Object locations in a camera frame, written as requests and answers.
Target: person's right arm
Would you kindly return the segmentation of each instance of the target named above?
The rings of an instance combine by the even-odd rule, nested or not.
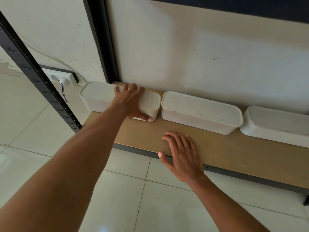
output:
[[[168,141],[174,163],[159,152],[161,162],[196,193],[220,232],[269,232],[204,174],[202,161],[189,136],[166,132],[162,139]]]

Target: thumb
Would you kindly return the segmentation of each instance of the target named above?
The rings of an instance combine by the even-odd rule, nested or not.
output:
[[[149,115],[142,113],[142,112],[139,113],[138,117],[148,122],[152,121],[152,118]]]
[[[166,156],[162,153],[162,152],[159,152],[158,153],[158,156],[161,160],[161,162],[170,170],[172,171],[174,169],[174,165],[171,161],[169,161]]]

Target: brown shelf surface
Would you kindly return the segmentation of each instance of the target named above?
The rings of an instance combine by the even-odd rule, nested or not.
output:
[[[161,97],[164,94],[145,90]],[[309,189],[309,148],[246,136],[239,128],[230,135],[221,135],[164,120],[160,113],[159,110],[153,122],[126,118],[115,143],[171,156],[168,143],[161,137],[166,131],[188,134],[195,141],[203,164]],[[99,114],[92,112],[84,125]]]

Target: person's left hand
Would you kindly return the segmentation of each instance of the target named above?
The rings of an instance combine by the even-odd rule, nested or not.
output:
[[[137,88],[136,84],[131,84],[129,89],[128,87],[128,84],[124,83],[122,85],[122,91],[119,92],[118,86],[115,86],[115,97],[111,102],[111,105],[123,106],[126,109],[127,117],[129,118],[136,117],[151,122],[152,118],[149,115],[142,113],[138,106],[138,101],[145,88]]]

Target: black wire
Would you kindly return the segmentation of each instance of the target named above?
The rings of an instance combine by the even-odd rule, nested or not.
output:
[[[64,95],[64,86],[63,86],[63,84],[61,84],[61,86],[62,86],[62,95],[63,95],[63,97],[64,97],[64,100],[67,102],[66,96]]]

